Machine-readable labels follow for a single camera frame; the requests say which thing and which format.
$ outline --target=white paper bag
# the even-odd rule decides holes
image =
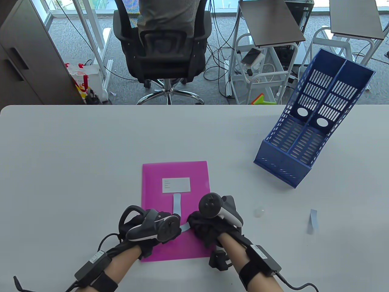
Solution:
[[[74,80],[78,92],[84,100],[87,91],[90,89],[93,89],[100,101],[103,102],[108,100],[108,93],[103,89],[103,80],[98,65],[84,66],[83,64],[72,65],[69,63],[66,63],[65,65]]]

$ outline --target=blue plastic magazine file holder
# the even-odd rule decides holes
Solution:
[[[320,49],[254,163],[296,188],[374,73]]]

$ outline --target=chair caster wheel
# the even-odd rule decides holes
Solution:
[[[151,80],[150,79],[146,79],[145,83],[143,83],[143,87],[147,88],[147,89],[150,89],[151,88]]]

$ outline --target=forearm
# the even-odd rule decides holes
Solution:
[[[139,258],[140,254],[141,250],[139,246],[130,248],[114,257],[104,272],[108,277],[119,284],[133,263]],[[77,292],[96,292],[96,290],[88,286],[86,288],[79,288]]]
[[[223,245],[226,253],[228,254],[231,262],[237,271],[247,264],[250,259],[246,254],[246,248],[239,244],[227,233],[223,233],[218,237],[218,240]],[[247,286],[248,292],[283,292],[280,285],[274,279],[274,277],[265,277],[263,273],[257,274]]]

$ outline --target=computer tower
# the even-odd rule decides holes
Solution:
[[[308,19],[315,5],[314,0],[285,0],[285,3],[304,34]],[[275,47],[274,49],[281,65],[289,66],[293,56],[293,49],[290,46]]]

